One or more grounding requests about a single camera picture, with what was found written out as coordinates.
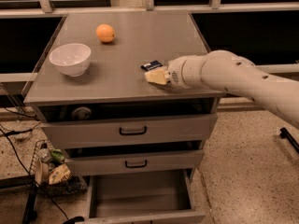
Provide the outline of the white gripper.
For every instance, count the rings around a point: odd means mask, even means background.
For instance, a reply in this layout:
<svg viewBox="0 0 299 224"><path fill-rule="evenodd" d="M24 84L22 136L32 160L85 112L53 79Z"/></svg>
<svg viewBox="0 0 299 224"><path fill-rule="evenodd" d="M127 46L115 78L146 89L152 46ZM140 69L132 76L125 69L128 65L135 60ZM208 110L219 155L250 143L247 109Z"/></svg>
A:
<svg viewBox="0 0 299 224"><path fill-rule="evenodd" d="M183 56L168 63L166 68L157 68L145 73L148 83L166 85L170 83L181 89L201 87L203 56Z"/></svg>

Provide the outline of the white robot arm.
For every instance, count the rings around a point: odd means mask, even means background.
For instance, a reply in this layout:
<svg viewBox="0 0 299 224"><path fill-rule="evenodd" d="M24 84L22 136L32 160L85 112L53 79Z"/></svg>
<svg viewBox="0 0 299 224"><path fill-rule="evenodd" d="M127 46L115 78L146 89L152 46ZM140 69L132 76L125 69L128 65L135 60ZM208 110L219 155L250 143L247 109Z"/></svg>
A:
<svg viewBox="0 0 299 224"><path fill-rule="evenodd" d="M270 75L230 51L182 56L145 73L149 83L174 88L205 88L246 97L299 128L299 82Z"/></svg>

